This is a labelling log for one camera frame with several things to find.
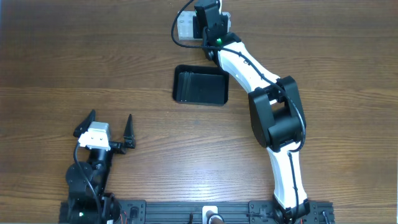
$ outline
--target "wooden table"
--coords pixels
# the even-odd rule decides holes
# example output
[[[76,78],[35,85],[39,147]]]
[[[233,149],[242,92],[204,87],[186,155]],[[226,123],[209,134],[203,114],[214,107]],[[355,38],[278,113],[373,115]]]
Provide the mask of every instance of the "wooden table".
[[[230,79],[222,107],[172,99],[177,65],[213,64],[171,41],[185,2],[3,0],[0,222],[58,221],[72,132],[91,109],[115,140],[134,117],[137,148],[114,157],[108,180],[117,198],[271,199],[271,163],[238,83]],[[337,223],[395,223],[397,1],[229,0],[223,9],[258,61],[299,85],[308,197],[333,202]]]

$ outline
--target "black plastic container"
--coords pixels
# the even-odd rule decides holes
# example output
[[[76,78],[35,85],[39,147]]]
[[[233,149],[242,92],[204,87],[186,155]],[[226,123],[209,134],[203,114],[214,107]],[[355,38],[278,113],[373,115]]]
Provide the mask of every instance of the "black plastic container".
[[[229,73],[216,67],[179,65],[173,99],[177,103],[223,106],[228,101]]]

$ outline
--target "tabletop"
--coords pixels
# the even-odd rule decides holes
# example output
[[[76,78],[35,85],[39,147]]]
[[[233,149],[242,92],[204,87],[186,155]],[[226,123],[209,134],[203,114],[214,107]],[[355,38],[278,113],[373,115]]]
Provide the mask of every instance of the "tabletop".
[[[0,222],[58,222],[72,133],[92,109],[115,140],[133,116],[137,147],[114,157],[108,180],[117,198],[272,198],[270,159],[233,78],[224,106],[172,99],[177,65],[214,66],[170,38],[185,3],[2,1]],[[223,10],[253,57],[298,83],[309,199],[333,202],[337,223],[396,223],[397,1],[225,0]]]

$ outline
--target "black mounting base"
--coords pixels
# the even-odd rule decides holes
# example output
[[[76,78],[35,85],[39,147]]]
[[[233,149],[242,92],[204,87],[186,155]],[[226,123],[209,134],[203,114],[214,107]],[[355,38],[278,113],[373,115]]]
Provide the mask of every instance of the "black mounting base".
[[[273,201],[250,202],[146,202],[120,200],[123,222],[128,224],[202,224],[202,207],[215,205],[227,224],[274,224]],[[310,213],[302,217],[305,224],[334,224],[333,204],[310,202]]]

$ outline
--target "black cable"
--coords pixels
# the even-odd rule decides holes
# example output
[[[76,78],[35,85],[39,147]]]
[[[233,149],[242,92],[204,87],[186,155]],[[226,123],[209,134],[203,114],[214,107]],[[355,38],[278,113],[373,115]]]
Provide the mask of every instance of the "black cable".
[[[98,222],[98,224],[101,224],[101,204],[100,204],[100,200],[99,200],[98,197],[96,196],[92,184],[91,184],[90,181],[88,180],[86,174],[85,174],[84,171],[83,171],[83,168],[81,168],[81,165],[80,165],[80,163],[79,163],[79,161],[78,161],[78,159],[77,159],[77,150],[79,149],[79,147],[80,147],[80,143],[77,142],[77,143],[76,143],[76,147],[75,147],[75,151],[73,152],[73,160],[75,161],[75,164],[77,165],[80,174],[83,176],[83,178],[85,179],[86,183],[88,184],[89,188],[91,189],[91,191],[92,191],[92,193],[93,193],[93,197],[94,197],[94,200],[95,200],[95,204],[97,205],[97,210],[98,210],[98,219],[97,219],[97,222]]]
[[[173,42],[174,42],[175,44],[177,44],[178,46],[180,46],[180,47],[185,47],[185,48],[189,48],[189,49],[208,49],[208,50],[217,50],[217,51],[225,50],[225,51],[234,53],[234,54],[236,54],[236,55],[238,55],[238,56],[244,58],[244,59],[247,61],[248,65],[252,66],[252,68],[259,74],[259,76],[261,77],[261,79],[265,80],[267,83],[269,83],[269,84],[272,85],[274,88],[276,88],[277,90],[279,90],[279,92],[280,92],[283,96],[285,96],[285,98],[286,98],[287,100],[289,100],[289,101],[291,102],[291,104],[292,104],[294,110],[295,110],[296,113],[297,113],[298,120],[300,121],[301,131],[302,131],[302,140],[301,140],[300,145],[298,146],[297,149],[289,150],[289,151],[288,151],[288,156],[289,156],[289,158],[290,158],[290,166],[291,166],[291,168],[292,168],[293,185],[294,185],[295,194],[296,194],[296,203],[297,203],[297,206],[296,206],[296,216],[295,216],[295,220],[296,220],[296,219],[297,219],[298,210],[299,210],[299,193],[298,193],[298,190],[297,190],[297,184],[296,184],[296,179],[295,179],[295,174],[294,174],[294,167],[293,167],[293,160],[292,160],[292,155],[291,155],[291,153],[299,152],[299,151],[303,148],[304,143],[305,143],[305,136],[306,136],[306,133],[305,133],[305,125],[304,125],[304,120],[303,120],[303,118],[302,118],[302,116],[301,116],[301,114],[300,114],[300,111],[299,111],[299,109],[297,109],[295,103],[294,103],[293,100],[288,96],[288,94],[286,94],[286,92],[285,92],[279,85],[277,85],[276,83],[274,83],[274,82],[270,81],[269,79],[267,79],[267,78],[264,76],[264,74],[262,74],[262,73],[260,72],[260,70],[258,70],[258,68],[257,68],[245,55],[243,55],[241,52],[237,52],[237,51],[235,51],[235,50],[227,49],[227,48],[224,48],[224,47],[213,47],[213,46],[203,46],[203,45],[198,45],[198,46],[194,46],[194,45],[185,45],[185,44],[181,44],[181,43],[179,43],[177,40],[175,40],[175,38],[174,38],[174,28],[175,28],[175,24],[177,23],[178,17],[181,15],[181,13],[182,13],[193,1],[194,1],[194,0],[189,0],[189,2],[186,3],[186,5],[184,5],[184,7],[181,8],[181,10],[178,12],[177,16],[175,17],[175,19],[174,19],[174,21],[173,21],[172,30],[171,30],[171,36],[172,36]]]

